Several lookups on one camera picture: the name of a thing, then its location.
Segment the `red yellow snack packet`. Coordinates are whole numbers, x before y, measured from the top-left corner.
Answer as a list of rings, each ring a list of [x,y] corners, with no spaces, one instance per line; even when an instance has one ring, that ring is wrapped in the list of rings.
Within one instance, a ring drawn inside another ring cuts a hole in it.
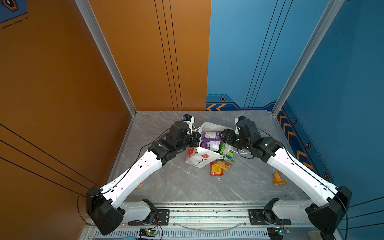
[[[210,166],[211,166],[210,176],[223,176],[224,175],[224,170],[221,167],[219,167],[218,165],[216,165],[216,163],[211,162]]]

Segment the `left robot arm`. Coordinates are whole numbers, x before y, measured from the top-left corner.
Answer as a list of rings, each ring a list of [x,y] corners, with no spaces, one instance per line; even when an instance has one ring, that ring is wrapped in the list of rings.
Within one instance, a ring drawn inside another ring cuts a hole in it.
[[[201,134],[193,131],[195,118],[184,115],[176,121],[158,140],[151,143],[147,151],[115,180],[100,189],[88,190],[87,214],[102,235],[112,233],[125,222],[156,224],[158,222],[155,205],[143,199],[135,203],[125,203],[125,199],[152,173],[189,147],[197,147]]]

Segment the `white paper bag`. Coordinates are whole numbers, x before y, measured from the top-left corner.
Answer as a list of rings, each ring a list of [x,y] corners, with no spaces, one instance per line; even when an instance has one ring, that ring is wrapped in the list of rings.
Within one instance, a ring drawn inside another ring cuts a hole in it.
[[[222,132],[226,129],[227,127],[206,122],[200,126],[198,132],[200,134],[202,134],[202,132]],[[232,147],[229,144],[226,144],[226,150],[232,150]],[[199,146],[197,148],[189,148],[185,162],[191,166],[201,169],[221,157],[222,155],[220,153],[216,153]]]

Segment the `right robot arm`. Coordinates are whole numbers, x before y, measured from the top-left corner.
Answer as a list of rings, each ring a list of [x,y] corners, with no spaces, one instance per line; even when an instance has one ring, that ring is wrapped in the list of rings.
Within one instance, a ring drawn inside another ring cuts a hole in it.
[[[277,169],[309,197],[307,201],[270,200],[263,210],[265,222],[270,225],[281,224],[286,219],[309,222],[320,231],[322,240],[334,239],[340,222],[347,218],[351,190],[337,187],[311,171],[281,142],[270,135],[262,137],[256,124],[244,116],[236,119],[236,130],[225,129],[220,137],[224,143],[237,150],[247,150]]]

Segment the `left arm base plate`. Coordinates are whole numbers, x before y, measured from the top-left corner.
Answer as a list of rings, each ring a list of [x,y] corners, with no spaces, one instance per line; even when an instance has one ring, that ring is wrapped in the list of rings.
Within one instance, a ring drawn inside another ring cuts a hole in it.
[[[167,226],[170,219],[169,209],[157,209],[155,212],[151,212],[150,215],[143,221],[131,221],[128,222],[129,226]]]

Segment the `purple snack packet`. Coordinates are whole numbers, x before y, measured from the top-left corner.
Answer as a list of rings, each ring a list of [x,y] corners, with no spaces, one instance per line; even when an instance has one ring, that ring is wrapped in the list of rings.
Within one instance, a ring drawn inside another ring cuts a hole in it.
[[[216,153],[222,153],[225,143],[221,139],[220,132],[202,132],[200,147]]]

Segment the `green white snack packet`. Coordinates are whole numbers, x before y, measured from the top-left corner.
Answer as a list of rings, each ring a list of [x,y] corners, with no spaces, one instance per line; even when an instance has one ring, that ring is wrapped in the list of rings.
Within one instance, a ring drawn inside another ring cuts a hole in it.
[[[226,150],[226,144],[220,143],[219,153],[222,155],[221,161],[235,162],[234,152],[232,150]]]

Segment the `yellow orange snack packet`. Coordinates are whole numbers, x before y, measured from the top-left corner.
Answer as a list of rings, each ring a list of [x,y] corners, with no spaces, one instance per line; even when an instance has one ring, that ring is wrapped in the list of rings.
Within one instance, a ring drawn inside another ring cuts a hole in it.
[[[228,161],[224,161],[224,160],[221,160],[221,161],[217,161],[215,163],[216,166],[220,167],[221,169],[225,170],[225,171],[228,171],[230,168],[233,167],[233,164],[231,164],[230,162]]]

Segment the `small orange snack packet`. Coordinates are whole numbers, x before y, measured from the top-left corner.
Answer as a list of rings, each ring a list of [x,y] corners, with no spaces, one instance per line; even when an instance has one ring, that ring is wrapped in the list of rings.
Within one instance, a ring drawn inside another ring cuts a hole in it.
[[[276,186],[278,186],[278,185],[285,185],[287,183],[284,179],[282,179],[281,174],[280,174],[279,171],[276,171],[273,174],[273,177],[274,177],[274,184]]]

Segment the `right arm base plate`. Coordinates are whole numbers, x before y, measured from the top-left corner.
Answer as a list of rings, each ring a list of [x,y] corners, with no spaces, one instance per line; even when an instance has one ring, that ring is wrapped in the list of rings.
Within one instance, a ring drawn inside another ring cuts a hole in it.
[[[252,226],[277,226],[277,225],[291,225],[292,222],[290,219],[284,220],[273,220],[272,223],[269,223],[264,216],[264,211],[262,209],[249,209],[249,220]]]

